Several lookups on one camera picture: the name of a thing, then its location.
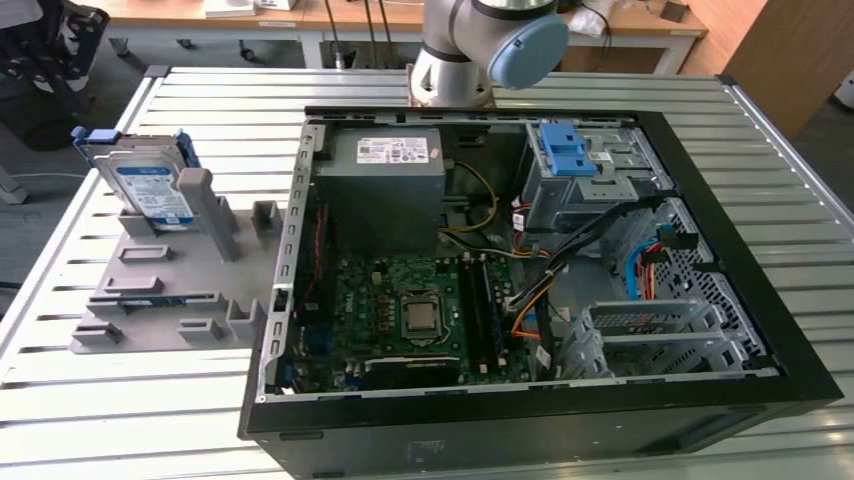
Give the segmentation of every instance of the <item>desk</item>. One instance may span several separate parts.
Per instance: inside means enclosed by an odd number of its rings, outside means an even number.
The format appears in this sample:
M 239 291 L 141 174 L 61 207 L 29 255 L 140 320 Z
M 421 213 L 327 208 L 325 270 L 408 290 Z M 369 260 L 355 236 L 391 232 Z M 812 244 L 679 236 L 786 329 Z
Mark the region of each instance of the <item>desk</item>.
M 253 200 L 284 206 L 305 105 L 405 105 L 405 90 L 401 71 L 174 68 L 142 80 L 116 128 L 184 128 L 232 208 Z M 750 101 L 712 78 L 601 74 L 552 74 L 528 90 L 496 88 L 495 97 L 499 107 L 664 113 L 846 398 L 692 455 L 453 478 L 848 479 L 854 222 Z M 248 349 L 88 356 L 66 349 L 121 232 L 121 205 L 106 192 L 92 171 L 0 322 L 0 476 L 287 478 L 236 438 Z
M 329 0 L 335 14 L 335 26 L 343 41 L 369 40 L 368 21 L 361 1 Z M 659 11 L 660 0 L 652 0 L 652 11 Z M 333 39 L 323 0 L 303 0 L 304 15 L 300 22 L 300 41 L 305 54 L 305 66 L 323 68 L 320 42 Z M 417 5 L 385 4 L 388 28 L 396 42 L 421 41 L 421 7 Z M 379 5 L 371 3 L 371 19 L 377 40 L 384 39 L 384 28 Z M 655 66 L 655 74 L 675 75 L 679 72 L 694 41 L 706 34 L 706 27 L 688 12 L 680 23 L 671 22 L 647 12 L 640 2 L 632 1 L 627 7 L 615 7 L 608 18 L 611 43 L 613 47 L 662 48 L 664 54 Z M 601 46 L 601 38 L 571 34 L 569 46 Z
M 307 68 L 323 68 L 321 42 L 333 39 L 323 0 L 301 0 L 291 11 L 259 10 L 253 17 L 209 19 L 204 18 L 201 0 L 81 0 L 78 3 L 109 13 L 109 38 L 299 40 Z M 345 0 L 331 0 L 331 3 L 340 39 L 369 40 L 364 3 Z M 652 3 L 657 8 L 660 0 Z M 371 1 L 371 12 L 376 38 L 383 41 L 376 0 Z M 385 12 L 392 40 L 420 42 L 421 7 L 387 3 Z M 670 22 L 649 14 L 640 2 L 631 2 L 628 8 L 616 7 L 608 21 L 613 47 L 664 49 L 655 67 L 655 73 L 662 75 L 678 73 L 694 41 L 706 34 L 706 27 L 691 13 L 682 23 Z M 573 34 L 569 45 L 597 47 L 601 38 Z

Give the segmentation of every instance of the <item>power supply label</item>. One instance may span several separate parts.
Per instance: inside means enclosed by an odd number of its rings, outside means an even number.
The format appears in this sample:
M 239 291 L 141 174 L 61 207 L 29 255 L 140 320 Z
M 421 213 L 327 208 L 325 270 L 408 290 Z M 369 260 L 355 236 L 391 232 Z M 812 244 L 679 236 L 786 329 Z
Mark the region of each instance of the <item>power supply label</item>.
M 192 222 L 192 211 L 174 189 L 174 176 L 164 167 L 118 167 L 117 178 L 125 193 L 154 223 L 180 225 Z
M 356 163 L 429 163 L 425 138 L 363 138 Z

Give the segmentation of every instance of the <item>metal table surface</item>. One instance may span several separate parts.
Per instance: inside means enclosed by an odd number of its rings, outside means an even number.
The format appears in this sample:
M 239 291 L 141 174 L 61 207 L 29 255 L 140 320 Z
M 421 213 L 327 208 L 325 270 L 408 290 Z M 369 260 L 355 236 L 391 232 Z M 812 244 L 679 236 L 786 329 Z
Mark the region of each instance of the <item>metal table surface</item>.
M 854 222 L 739 89 L 707 78 L 559 74 L 529 90 L 495 93 L 500 106 L 667 114 L 847 398 L 694 455 L 465 476 L 852 478 Z M 309 104 L 404 105 L 405 77 L 173 68 L 144 79 L 117 128 L 182 128 L 214 189 L 241 208 L 256 199 L 287 202 Z M 235 436 L 248 350 L 77 356 L 66 349 L 116 244 L 118 208 L 92 171 L 0 323 L 0 477 L 283 478 Z

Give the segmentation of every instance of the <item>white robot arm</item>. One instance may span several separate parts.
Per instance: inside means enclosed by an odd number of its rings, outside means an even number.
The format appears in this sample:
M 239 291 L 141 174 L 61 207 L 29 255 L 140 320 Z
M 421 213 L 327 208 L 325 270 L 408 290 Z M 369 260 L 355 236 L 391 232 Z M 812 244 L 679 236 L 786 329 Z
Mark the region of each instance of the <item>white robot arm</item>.
M 556 0 L 424 2 L 424 42 L 409 79 L 416 103 L 481 106 L 492 82 L 513 90 L 539 82 L 568 43 L 556 8 Z

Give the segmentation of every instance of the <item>open computer tower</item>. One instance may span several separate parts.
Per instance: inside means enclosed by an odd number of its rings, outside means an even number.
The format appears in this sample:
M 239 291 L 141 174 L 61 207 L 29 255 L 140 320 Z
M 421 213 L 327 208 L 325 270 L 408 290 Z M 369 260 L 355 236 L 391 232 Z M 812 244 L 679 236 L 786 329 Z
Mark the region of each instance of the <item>open computer tower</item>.
M 240 433 L 296 478 L 686 453 L 842 394 L 663 115 L 309 108 Z

